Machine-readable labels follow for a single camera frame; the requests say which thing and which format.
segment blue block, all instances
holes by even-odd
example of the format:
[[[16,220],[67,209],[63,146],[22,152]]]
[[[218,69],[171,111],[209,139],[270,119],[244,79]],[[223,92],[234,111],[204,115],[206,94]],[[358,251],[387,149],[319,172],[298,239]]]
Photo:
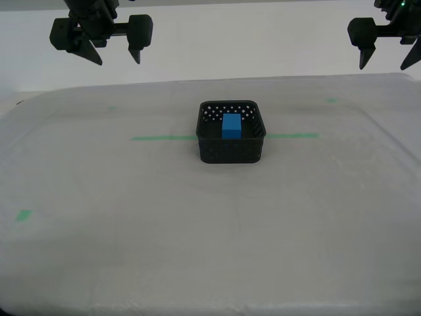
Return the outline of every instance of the blue block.
[[[222,139],[241,139],[241,115],[224,114],[222,119]]]

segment black mesh basket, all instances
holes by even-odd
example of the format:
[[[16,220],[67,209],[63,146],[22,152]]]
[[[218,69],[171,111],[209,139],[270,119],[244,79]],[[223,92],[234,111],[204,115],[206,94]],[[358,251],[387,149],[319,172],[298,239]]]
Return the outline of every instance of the black mesh basket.
[[[241,139],[222,139],[224,113],[241,115]],[[256,163],[266,136],[259,107],[253,101],[209,101],[197,121],[200,157],[204,163]]]

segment white wall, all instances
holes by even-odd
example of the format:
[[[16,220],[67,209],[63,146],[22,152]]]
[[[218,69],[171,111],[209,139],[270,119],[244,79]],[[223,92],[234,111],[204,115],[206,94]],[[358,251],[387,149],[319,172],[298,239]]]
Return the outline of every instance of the white wall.
[[[260,76],[361,73],[359,51],[347,35],[352,18],[386,23],[372,1],[311,1],[236,5],[147,7],[119,10],[153,17],[152,46],[137,66],[125,38],[99,52],[104,65],[55,51],[53,20],[66,11],[0,13],[0,85],[17,91],[74,86]],[[410,50],[399,39],[379,39],[365,73],[399,72]],[[407,70],[421,79],[421,63]]]

